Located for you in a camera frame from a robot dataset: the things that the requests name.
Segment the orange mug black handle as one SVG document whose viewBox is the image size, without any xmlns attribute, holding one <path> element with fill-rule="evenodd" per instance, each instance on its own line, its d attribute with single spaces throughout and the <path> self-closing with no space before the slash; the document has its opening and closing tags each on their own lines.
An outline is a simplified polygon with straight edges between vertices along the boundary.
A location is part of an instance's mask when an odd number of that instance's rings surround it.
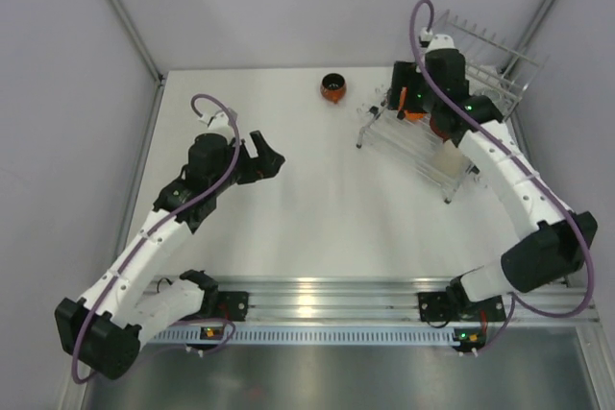
<svg viewBox="0 0 615 410">
<path fill-rule="evenodd" d="M 403 87 L 401 89 L 400 97 L 399 97 L 397 118 L 399 120 L 408 120 L 410 122 L 415 122 L 415 121 L 423 119 L 426 115 L 424 112 L 415 112 L 415 111 L 406 109 L 405 107 L 406 95 L 407 95 L 407 88 Z"/>
</svg>

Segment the white and red mug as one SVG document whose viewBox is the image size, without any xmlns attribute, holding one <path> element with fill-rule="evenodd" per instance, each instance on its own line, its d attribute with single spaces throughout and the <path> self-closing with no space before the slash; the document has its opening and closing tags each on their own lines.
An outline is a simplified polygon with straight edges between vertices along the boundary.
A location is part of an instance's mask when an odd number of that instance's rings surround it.
<svg viewBox="0 0 615 410">
<path fill-rule="evenodd" d="M 438 127 L 437 122 L 433 117 L 430 119 L 430 129 L 444 141 L 449 138 L 449 135 Z"/>
</svg>

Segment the beige tumbler cup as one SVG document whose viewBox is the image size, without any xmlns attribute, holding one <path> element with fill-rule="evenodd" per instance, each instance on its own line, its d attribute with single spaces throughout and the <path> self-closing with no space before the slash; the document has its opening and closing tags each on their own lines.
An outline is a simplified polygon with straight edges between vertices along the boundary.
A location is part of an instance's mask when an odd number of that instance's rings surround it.
<svg viewBox="0 0 615 410">
<path fill-rule="evenodd" d="M 431 176 L 436 181 L 457 179 L 466 168 L 467 158 L 451 140 L 442 143 L 430 160 Z"/>
</svg>

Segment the black and red bowl cup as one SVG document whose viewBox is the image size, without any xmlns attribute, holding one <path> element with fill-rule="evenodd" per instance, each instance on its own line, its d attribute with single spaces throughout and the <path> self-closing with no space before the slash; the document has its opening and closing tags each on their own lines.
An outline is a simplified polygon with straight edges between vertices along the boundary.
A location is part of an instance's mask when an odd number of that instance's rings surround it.
<svg viewBox="0 0 615 410">
<path fill-rule="evenodd" d="M 332 104 L 338 104 L 346 95 L 346 91 L 346 80 L 339 73 L 329 73 L 321 80 L 321 96 Z"/>
</svg>

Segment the grey ceramic mug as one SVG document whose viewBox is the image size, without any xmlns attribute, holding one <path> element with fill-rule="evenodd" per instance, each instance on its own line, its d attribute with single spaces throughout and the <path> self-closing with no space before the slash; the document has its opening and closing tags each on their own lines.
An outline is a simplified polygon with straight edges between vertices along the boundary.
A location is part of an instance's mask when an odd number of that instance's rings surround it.
<svg viewBox="0 0 615 410">
<path fill-rule="evenodd" d="M 494 88 L 484 88 L 481 94 L 488 97 L 493 103 L 501 101 L 504 98 L 502 92 Z"/>
</svg>

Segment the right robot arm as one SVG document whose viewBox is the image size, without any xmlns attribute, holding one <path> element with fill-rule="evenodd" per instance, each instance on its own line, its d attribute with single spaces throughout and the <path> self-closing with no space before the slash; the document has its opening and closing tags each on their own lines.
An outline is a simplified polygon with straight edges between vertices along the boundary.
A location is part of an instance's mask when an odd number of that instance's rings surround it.
<svg viewBox="0 0 615 410">
<path fill-rule="evenodd" d="M 450 282 L 450 310 L 463 320 L 486 300 L 528 293 L 587 267 L 598 230 L 592 213 L 565 205 L 517 149 L 494 94 L 471 92 L 466 60 L 454 47 L 429 50 L 420 62 L 396 61 L 388 93 L 388 109 L 401 118 L 428 115 L 434 133 L 472 161 L 518 237 L 494 262 Z"/>
</svg>

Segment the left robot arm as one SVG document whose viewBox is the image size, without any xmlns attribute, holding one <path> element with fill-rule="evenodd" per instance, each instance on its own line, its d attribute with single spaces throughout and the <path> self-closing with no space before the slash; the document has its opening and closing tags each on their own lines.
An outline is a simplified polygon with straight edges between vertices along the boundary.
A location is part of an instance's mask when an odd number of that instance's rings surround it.
<svg viewBox="0 0 615 410">
<path fill-rule="evenodd" d="M 257 154 L 231 134 L 204 133 L 190 146 L 180 174 L 153 203 L 134 240 L 75 301 L 65 298 L 54 316 L 62 349 L 71 355 L 72 379 L 86 383 L 80 365 L 110 380 L 124 375 L 143 347 L 184 320 L 231 324 L 220 307 L 218 282 L 202 270 L 186 270 L 154 296 L 144 294 L 163 264 L 216 209 L 233 185 L 276 177 L 285 158 L 259 131 L 250 134 Z"/>
</svg>

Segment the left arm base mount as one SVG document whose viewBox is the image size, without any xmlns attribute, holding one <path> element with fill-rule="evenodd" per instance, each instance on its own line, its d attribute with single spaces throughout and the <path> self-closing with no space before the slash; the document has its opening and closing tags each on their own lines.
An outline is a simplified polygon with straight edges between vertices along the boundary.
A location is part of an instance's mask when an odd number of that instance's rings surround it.
<svg viewBox="0 0 615 410">
<path fill-rule="evenodd" d="M 246 291 L 219 291 L 210 303 L 206 317 L 232 322 L 244 322 L 249 309 L 250 294 Z"/>
</svg>

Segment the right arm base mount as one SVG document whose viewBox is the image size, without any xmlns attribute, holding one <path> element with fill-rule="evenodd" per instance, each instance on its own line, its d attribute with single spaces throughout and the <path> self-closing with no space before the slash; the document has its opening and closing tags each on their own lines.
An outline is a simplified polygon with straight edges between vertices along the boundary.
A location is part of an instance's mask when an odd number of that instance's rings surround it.
<svg viewBox="0 0 615 410">
<path fill-rule="evenodd" d="M 440 329 L 455 318 L 455 309 L 444 291 L 419 292 L 417 299 L 422 323 Z"/>
</svg>

